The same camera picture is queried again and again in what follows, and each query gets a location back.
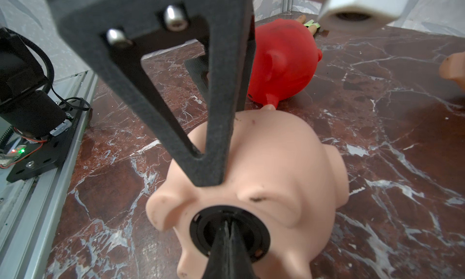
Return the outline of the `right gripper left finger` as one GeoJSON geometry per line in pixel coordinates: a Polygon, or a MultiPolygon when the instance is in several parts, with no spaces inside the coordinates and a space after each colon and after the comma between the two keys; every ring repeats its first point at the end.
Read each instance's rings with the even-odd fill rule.
{"type": "Polygon", "coordinates": [[[230,223],[223,221],[211,248],[203,279],[228,279],[230,276],[230,223]]]}

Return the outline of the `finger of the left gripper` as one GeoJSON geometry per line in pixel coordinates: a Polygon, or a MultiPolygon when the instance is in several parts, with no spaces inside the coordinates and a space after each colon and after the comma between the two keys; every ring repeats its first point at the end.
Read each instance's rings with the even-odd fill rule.
{"type": "Polygon", "coordinates": [[[197,187],[224,182],[233,120],[230,104],[201,96],[184,61],[197,41],[248,36],[253,0],[46,0],[61,38],[151,129],[197,187]]]}
{"type": "Polygon", "coordinates": [[[210,36],[197,39],[203,46],[201,56],[184,61],[192,81],[213,112],[220,104],[230,104],[236,112],[245,109],[246,94],[256,52],[255,16],[249,21],[248,36],[232,51],[227,42],[211,44],[210,36]]]}

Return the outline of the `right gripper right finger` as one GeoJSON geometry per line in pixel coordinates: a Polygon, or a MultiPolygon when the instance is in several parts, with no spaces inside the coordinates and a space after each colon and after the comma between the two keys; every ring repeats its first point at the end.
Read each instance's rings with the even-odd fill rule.
{"type": "Polygon", "coordinates": [[[228,279],[257,278],[240,229],[234,221],[230,221],[226,240],[226,277],[228,279]]]}

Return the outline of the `red piggy bank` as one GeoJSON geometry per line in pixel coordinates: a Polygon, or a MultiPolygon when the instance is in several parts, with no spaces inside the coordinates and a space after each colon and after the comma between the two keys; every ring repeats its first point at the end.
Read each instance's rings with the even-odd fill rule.
{"type": "Polygon", "coordinates": [[[276,107],[310,83],[323,53],[309,30],[293,19],[278,18],[259,26],[255,33],[247,96],[254,103],[276,107]]]}

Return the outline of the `pink piggy bank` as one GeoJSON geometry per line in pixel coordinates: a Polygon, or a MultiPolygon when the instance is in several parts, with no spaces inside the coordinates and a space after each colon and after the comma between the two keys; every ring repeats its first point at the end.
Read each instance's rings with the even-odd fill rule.
{"type": "Polygon", "coordinates": [[[322,143],[301,118],[265,106],[236,114],[222,184],[197,187],[172,161],[146,213],[157,230],[175,231],[182,279],[203,276],[225,216],[237,220],[257,277],[309,279],[310,262],[348,200],[348,173],[337,148],[322,143]]]}

